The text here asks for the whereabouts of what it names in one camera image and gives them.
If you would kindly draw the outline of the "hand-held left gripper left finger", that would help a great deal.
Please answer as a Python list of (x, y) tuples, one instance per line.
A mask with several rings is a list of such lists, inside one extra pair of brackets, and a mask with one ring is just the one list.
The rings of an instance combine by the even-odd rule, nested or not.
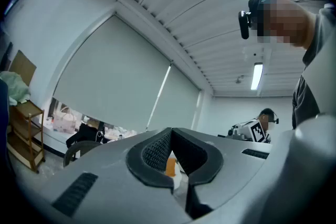
[(146, 186), (127, 168), (127, 153), (156, 135), (100, 145), (54, 175), (29, 201), (51, 223), (190, 223), (170, 189)]

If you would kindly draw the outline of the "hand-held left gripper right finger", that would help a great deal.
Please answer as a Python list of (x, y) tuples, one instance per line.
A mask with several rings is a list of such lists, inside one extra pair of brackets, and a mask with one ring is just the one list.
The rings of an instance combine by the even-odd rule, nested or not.
[(172, 150), (188, 183), (171, 223), (259, 223), (265, 200), (250, 184), (270, 146), (173, 128)]

